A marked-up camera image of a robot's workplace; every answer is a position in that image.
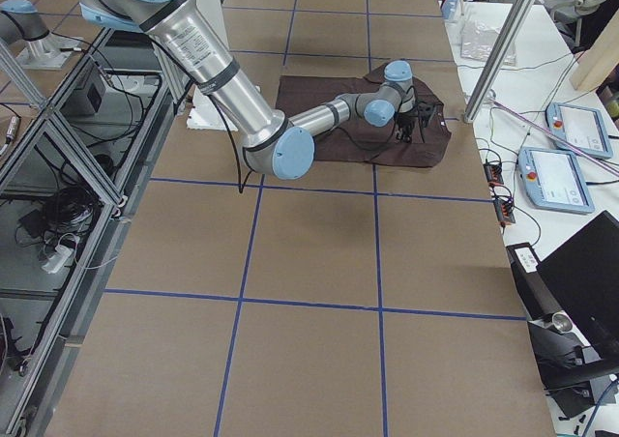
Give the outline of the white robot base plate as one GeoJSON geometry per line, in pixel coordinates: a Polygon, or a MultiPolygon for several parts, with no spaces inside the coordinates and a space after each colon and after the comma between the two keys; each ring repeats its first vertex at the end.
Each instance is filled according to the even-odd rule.
{"type": "Polygon", "coordinates": [[[218,110],[197,88],[192,94],[192,108],[187,120],[187,127],[194,131],[224,131],[228,126],[232,131],[237,127],[226,116],[220,116],[218,110]]]}

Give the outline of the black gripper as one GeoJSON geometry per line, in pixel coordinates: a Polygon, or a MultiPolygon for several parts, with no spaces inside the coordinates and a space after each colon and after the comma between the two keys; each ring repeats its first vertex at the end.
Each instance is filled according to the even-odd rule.
{"type": "Polygon", "coordinates": [[[398,113],[396,116],[396,125],[398,126],[397,139],[402,140],[404,138],[406,143],[411,143],[415,124],[416,114],[413,111],[398,113]]]}

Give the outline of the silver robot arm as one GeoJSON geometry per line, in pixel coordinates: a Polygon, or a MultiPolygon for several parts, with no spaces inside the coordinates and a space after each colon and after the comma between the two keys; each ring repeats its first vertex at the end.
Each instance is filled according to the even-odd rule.
{"type": "Polygon", "coordinates": [[[80,0],[83,17],[102,27],[142,32],[155,40],[222,108],[243,136],[246,166],[283,180],[304,176],[314,159],[314,137],[355,118],[375,127],[413,108],[410,65],[387,65],[375,92],[342,94],[293,117],[271,107],[241,70],[197,7],[197,0],[80,0]]]}
{"type": "Polygon", "coordinates": [[[36,42],[50,34],[36,7],[29,0],[6,0],[1,3],[1,40],[36,42]]]}

